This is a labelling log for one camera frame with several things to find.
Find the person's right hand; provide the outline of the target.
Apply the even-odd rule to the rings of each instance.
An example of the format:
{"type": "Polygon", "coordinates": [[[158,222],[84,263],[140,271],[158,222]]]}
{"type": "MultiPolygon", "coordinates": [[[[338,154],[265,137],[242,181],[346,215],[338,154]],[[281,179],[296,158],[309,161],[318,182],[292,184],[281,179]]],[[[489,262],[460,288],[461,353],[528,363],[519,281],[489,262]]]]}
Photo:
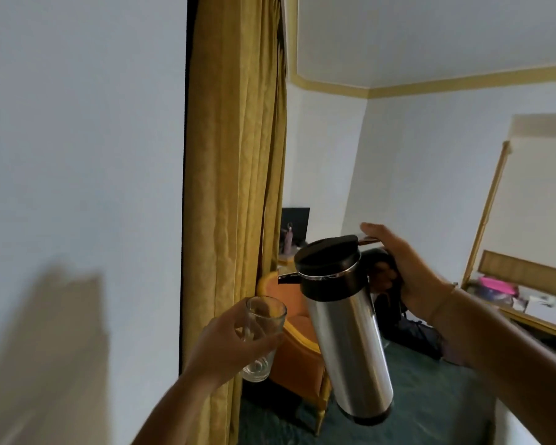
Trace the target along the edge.
{"type": "Polygon", "coordinates": [[[384,263],[376,264],[369,273],[371,292],[384,293],[393,287],[395,279],[401,278],[403,303],[419,319],[437,326],[436,317],[453,293],[455,285],[430,269],[407,241],[405,254],[388,253],[393,256],[397,270],[384,263]]]}

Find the person's left hand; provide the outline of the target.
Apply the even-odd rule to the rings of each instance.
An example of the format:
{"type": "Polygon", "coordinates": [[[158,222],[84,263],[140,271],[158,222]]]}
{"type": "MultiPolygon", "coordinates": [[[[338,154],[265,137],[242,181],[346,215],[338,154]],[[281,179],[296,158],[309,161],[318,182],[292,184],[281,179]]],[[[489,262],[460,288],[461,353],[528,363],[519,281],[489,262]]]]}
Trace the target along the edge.
{"type": "Polygon", "coordinates": [[[184,372],[212,374],[220,380],[221,387],[252,363],[245,361],[244,340],[237,333],[238,328],[245,327],[248,300],[238,302],[209,322],[200,334],[184,372]]]}

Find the clear drinking glass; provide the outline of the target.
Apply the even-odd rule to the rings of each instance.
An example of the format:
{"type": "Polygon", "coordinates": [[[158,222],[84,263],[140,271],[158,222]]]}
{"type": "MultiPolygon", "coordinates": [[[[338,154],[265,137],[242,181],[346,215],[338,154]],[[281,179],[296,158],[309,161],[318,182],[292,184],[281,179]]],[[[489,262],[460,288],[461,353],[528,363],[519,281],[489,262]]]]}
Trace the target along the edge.
{"type": "MultiPolygon", "coordinates": [[[[269,296],[255,296],[245,304],[246,324],[243,340],[258,342],[269,336],[282,333],[288,314],[286,305],[269,296]]],[[[245,381],[260,383],[268,379],[272,370],[276,350],[273,350],[245,366],[240,374],[245,381]]]]}

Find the stainless steel thermos flask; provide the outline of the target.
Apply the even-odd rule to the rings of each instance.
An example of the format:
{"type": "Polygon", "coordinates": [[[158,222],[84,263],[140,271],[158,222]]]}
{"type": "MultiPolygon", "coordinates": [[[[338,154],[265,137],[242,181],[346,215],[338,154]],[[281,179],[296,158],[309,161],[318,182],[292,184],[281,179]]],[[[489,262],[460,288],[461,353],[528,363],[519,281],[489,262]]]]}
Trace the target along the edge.
{"type": "Polygon", "coordinates": [[[361,426],[383,423],[393,409],[369,273],[385,263],[396,273],[388,295],[400,301],[401,277],[394,257],[381,248],[360,250],[378,239],[350,234],[299,249],[295,270],[280,269],[278,284],[298,284],[306,299],[319,350],[341,412],[361,426]]]}

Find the person's left forearm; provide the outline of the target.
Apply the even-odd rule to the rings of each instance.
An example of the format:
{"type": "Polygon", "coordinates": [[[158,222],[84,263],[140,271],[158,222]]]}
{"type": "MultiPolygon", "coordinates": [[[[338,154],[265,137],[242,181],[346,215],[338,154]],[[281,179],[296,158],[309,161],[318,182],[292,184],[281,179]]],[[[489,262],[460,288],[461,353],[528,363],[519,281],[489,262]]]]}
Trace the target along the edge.
{"type": "Polygon", "coordinates": [[[131,445],[186,445],[205,399],[220,385],[212,374],[182,374],[157,403],[131,445]]]}

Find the person's right forearm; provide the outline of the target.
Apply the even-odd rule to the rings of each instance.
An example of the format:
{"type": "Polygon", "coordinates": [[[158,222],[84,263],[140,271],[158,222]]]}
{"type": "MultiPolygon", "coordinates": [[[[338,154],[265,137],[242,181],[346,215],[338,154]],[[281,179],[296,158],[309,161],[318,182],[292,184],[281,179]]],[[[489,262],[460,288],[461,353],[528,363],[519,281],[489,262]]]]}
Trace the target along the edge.
{"type": "Polygon", "coordinates": [[[427,321],[541,445],[556,445],[556,353],[453,285],[429,300],[427,321]]]}

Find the black monitor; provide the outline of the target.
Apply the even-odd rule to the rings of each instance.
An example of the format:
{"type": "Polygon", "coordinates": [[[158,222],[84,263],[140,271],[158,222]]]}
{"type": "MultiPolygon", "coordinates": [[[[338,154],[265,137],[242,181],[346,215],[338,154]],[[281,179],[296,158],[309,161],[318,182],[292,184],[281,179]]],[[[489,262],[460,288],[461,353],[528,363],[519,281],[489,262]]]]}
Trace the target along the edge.
{"type": "Polygon", "coordinates": [[[280,222],[280,249],[283,248],[287,231],[292,229],[292,245],[302,247],[306,245],[306,233],[310,217],[310,208],[282,208],[280,222]]]}

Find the black bag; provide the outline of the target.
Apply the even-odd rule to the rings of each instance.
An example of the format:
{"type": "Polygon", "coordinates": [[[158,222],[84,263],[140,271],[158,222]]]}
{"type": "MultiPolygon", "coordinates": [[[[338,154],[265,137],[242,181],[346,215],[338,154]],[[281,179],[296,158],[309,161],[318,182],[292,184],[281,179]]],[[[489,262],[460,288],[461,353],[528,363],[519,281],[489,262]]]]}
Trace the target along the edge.
{"type": "Polygon", "coordinates": [[[443,357],[439,333],[430,326],[409,320],[399,299],[388,294],[372,294],[377,324],[383,338],[440,361],[443,357]]]}

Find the pink container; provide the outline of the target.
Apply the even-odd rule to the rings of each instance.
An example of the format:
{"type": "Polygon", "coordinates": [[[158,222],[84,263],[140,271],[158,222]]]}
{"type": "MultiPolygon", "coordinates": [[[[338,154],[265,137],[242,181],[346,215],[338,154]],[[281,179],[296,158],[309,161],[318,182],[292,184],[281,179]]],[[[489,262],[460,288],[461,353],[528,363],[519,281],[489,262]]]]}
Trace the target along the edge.
{"type": "Polygon", "coordinates": [[[512,284],[510,282],[503,281],[501,279],[496,279],[491,276],[480,276],[477,279],[479,287],[482,292],[487,294],[489,297],[500,296],[504,294],[511,297],[519,296],[518,285],[512,284]]]}

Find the wooden framed mirror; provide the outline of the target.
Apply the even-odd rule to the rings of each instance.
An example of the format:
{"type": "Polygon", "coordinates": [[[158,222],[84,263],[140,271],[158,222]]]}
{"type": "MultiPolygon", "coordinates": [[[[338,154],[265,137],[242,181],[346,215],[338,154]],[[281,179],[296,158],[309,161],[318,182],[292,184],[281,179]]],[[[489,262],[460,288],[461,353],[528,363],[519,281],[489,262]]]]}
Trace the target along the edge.
{"type": "Polygon", "coordinates": [[[513,116],[463,288],[481,275],[556,295],[556,113],[513,116]]]}

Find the mustard yellow curtain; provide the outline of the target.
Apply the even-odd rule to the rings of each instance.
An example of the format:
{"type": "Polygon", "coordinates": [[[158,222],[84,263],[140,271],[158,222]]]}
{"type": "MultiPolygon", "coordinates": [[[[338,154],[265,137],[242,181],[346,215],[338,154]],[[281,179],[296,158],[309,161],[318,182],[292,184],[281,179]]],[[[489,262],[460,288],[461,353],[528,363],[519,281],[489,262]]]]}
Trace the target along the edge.
{"type": "Polygon", "coordinates": [[[181,369],[276,268],[286,155],[281,0],[188,0],[181,369]]]}

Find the wooden dressing table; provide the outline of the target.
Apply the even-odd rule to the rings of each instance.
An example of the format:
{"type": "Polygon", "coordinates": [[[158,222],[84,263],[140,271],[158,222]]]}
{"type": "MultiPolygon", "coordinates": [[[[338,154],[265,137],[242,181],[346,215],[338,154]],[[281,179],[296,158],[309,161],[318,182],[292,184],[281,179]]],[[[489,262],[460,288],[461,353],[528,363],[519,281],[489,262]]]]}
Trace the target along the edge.
{"type": "Polygon", "coordinates": [[[539,320],[524,313],[526,303],[528,302],[530,296],[556,297],[555,295],[545,294],[525,286],[518,286],[518,297],[511,297],[504,294],[500,294],[500,296],[496,297],[489,297],[487,294],[482,292],[477,279],[469,280],[464,285],[464,289],[470,294],[476,295],[492,307],[498,309],[498,311],[512,323],[515,323],[517,326],[534,336],[534,338],[538,339],[541,343],[556,351],[556,325],[539,320]]]}

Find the white box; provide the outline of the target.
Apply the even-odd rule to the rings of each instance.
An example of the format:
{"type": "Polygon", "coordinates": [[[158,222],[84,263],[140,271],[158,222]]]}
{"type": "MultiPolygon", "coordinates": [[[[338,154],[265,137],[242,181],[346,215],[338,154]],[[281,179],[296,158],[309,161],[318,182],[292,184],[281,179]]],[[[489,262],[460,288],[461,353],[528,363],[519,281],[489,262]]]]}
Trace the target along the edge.
{"type": "Polygon", "coordinates": [[[556,297],[530,296],[524,313],[556,325],[556,297]]]}

